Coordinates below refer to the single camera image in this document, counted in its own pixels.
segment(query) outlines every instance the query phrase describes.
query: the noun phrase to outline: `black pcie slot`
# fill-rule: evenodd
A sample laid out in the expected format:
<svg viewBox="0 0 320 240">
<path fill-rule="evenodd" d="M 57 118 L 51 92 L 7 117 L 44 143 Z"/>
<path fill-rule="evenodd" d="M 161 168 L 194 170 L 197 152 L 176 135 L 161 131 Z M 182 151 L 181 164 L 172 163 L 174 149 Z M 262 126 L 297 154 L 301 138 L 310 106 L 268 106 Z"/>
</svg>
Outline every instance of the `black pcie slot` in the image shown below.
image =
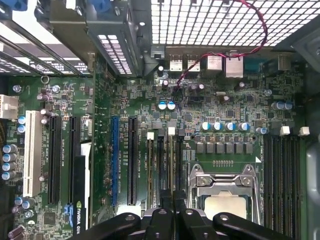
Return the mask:
<svg viewBox="0 0 320 240">
<path fill-rule="evenodd" d="M 60 200 L 61 128 L 62 118 L 51 116 L 49 119 L 48 204 L 58 204 Z"/>
<path fill-rule="evenodd" d="M 75 157 L 80 156 L 80 135 L 81 135 L 81 121 L 78 117 L 72 116 L 69 119 L 70 136 L 69 136 L 69 194 L 68 202 L 74 201 L 74 164 Z"/>
<path fill-rule="evenodd" d="M 264 144 L 264 166 L 263 166 L 263 182 L 264 182 L 264 226 L 273 228 L 273 161 L 272 161 L 272 137 L 265 135 Z"/>
<path fill-rule="evenodd" d="M 137 202 L 137 179 L 138 179 L 138 119 L 136 116 L 129 117 L 128 139 L 128 205 Z"/>
<path fill-rule="evenodd" d="M 175 190 L 182 190 L 181 189 L 181 179 L 182 179 L 182 145 L 184 142 L 184 138 L 177 136 L 176 139 L 176 171 L 175 171 Z"/>
<path fill-rule="evenodd" d="M 155 145 L 153 140 L 147 141 L 147 177 L 148 177 L 148 189 L 147 189 L 147 208 L 153 208 L 153 195 L 154 195 L 154 177 L 153 177 L 153 165 L 154 165 L 154 150 Z"/>
</svg>

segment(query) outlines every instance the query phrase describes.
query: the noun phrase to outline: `metal mesh grille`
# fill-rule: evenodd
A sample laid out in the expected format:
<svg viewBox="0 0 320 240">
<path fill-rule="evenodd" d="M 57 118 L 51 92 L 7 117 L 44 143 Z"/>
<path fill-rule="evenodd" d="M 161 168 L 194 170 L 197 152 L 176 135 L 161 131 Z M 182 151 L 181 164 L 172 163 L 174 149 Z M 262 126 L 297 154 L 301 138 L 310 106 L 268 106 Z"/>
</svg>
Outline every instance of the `metal mesh grille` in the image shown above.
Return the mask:
<svg viewBox="0 0 320 240">
<path fill-rule="evenodd" d="M 265 46 L 277 45 L 320 14 L 318 0 L 248 2 L 259 9 L 266 21 L 269 34 Z M 151 0 L 151 3 L 153 44 L 258 46 L 264 37 L 255 11 L 239 2 Z"/>
</svg>

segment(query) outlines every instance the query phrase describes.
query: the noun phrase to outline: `blue retention clip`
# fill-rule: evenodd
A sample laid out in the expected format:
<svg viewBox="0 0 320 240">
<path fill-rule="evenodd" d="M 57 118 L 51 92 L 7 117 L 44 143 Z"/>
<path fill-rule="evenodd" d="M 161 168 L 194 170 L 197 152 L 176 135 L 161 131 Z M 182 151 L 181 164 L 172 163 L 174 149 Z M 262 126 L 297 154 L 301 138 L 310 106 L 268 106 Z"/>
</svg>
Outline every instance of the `blue retention clip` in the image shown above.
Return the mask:
<svg viewBox="0 0 320 240">
<path fill-rule="evenodd" d="M 9 6 L 13 11 L 25 12 L 28 10 L 28 0 L 0 0 L 0 2 Z"/>
<path fill-rule="evenodd" d="M 111 8 L 110 0 L 90 0 L 97 13 L 105 13 Z"/>
</svg>

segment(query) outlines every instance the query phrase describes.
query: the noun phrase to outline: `white connector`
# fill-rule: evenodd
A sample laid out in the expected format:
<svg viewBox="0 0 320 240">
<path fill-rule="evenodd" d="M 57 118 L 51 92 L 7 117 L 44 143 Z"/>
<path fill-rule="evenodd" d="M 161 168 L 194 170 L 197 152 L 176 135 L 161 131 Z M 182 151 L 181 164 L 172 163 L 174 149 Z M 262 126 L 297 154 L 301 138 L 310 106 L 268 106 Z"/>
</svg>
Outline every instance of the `white connector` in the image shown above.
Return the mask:
<svg viewBox="0 0 320 240">
<path fill-rule="evenodd" d="M 40 193 L 42 160 L 42 115 L 39 111 L 25 111 L 25 138 L 23 163 L 23 197 Z"/>
<path fill-rule="evenodd" d="M 0 94 L 0 119 L 18 119 L 19 100 Z"/>
</svg>

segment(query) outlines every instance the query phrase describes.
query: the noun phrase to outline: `chip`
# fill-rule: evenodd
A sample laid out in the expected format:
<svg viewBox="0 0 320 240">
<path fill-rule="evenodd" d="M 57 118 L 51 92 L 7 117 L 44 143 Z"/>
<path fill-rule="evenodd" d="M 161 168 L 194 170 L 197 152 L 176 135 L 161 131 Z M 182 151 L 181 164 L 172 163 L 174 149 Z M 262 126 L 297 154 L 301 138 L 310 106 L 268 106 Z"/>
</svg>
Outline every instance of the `chip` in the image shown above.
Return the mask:
<svg viewBox="0 0 320 240">
<path fill-rule="evenodd" d="M 44 225 L 56 225 L 56 213 L 55 212 L 45 212 L 43 216 Z"/>
</svg>

